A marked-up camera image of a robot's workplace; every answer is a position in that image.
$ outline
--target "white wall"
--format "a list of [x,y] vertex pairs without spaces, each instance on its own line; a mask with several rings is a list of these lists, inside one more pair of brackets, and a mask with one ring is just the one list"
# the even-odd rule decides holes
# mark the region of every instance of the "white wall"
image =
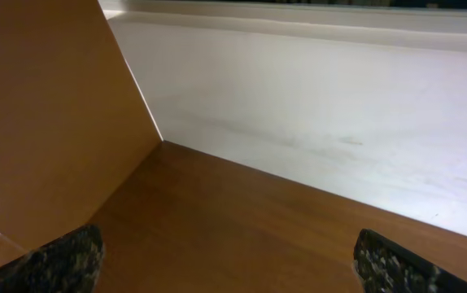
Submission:
[[467,235],[467,53],[111,20],[163,137]]

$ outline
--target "black object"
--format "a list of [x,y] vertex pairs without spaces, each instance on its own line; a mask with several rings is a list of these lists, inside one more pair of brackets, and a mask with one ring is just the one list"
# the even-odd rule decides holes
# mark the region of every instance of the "black object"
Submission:
[[438,4],[443,9],[467,9],[467,0],[394,0],[392,7],[427,8],[427,4]]
[[0,267],[0,292],[92,292],[103,254],[99,229],[82,226]]
[[467,282],[372,230],[361,230],[353,257],[365,293],[467,293]]

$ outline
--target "scuff mark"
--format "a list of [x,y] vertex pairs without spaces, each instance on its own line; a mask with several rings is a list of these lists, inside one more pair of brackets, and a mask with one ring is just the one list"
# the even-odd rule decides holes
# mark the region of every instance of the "scuff mark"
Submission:
[[352,137],[340,138],[339,141],[340,141],[341,143],[352,144],[352,145],[355,145],[355,146],[362,146],[362,145],[364,145],[364,143],[358,142],[358,141],[356,141],[356,140],[355,140],[354,138],[352,138]]

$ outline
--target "brown wooden surface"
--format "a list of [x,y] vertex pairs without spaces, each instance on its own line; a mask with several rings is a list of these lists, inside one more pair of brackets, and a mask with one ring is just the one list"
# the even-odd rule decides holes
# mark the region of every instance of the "brown wooden surface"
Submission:
[[163,142],[92,219],[99,292],[358,292],[370,228],[467,280],[467,238]]
[[159,141],[97,0],[0,0],[0,233],[87,222]]

